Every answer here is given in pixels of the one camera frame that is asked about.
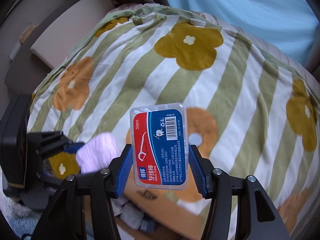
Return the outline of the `pink towel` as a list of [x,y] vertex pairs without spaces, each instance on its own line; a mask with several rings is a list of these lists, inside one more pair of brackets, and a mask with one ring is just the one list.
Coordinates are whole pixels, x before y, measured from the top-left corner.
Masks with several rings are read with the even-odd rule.
[[82,174],[97,172],[108,167],[114,158],[121,155],[115,137],[111,133],[100,133],[87,142],[76,153],[76,162]]

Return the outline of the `red blue floss box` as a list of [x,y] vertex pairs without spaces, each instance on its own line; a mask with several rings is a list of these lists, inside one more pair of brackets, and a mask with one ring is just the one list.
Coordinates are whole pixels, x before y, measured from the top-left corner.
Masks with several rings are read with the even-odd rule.
[[130,111],[133,175],[139,187],[183,190],[188,186],[187,111],[182,103]]

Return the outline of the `small dark blue box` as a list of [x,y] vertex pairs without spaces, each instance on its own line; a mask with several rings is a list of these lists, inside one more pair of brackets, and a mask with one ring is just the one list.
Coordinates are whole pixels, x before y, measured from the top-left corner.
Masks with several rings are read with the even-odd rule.
[[158,225],[157,225],[157,222],[155,220],[143,219],[141,221],[141,225],[139,227],[139,231],[141,231],[143,233],[153,234],[156,231],[157,227],[158,227]]

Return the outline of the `open cardboard box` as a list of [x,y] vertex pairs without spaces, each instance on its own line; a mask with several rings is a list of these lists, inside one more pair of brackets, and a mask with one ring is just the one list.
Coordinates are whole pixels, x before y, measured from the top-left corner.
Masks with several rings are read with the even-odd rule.
[[178,206],[165,196],[165,190],[147,189],[135,184],[130,172],[124,197],[157,222],[187,239],[200,239],[203,224],[200,216]]

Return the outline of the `floral striped fleece blanket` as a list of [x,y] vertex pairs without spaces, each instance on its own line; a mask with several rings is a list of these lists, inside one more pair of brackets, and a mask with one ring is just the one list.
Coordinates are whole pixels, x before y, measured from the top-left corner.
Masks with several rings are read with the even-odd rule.
[[133,108],[182,103],[200,153],[254,175],[292,239],[319,213],[319,82],[208,14],[161,5],[108,13],[33,93],[28,131],[130,138]]

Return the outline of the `beige padded headboard panel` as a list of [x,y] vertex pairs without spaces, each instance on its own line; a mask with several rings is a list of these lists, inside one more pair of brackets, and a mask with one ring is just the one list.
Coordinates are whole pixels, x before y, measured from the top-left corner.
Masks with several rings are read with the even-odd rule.
[[31,46],[31,52],[54,69],[112,9],[111,0],[78,1],[49,25]]

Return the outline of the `light blue hanging sheet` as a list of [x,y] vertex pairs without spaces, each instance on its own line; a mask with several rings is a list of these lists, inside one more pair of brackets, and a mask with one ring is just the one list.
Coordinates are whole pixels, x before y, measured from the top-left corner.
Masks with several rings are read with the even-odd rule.
[[172,7],[206,12],[278,47],[313,69],[319,20],[306,0],[167,0]]

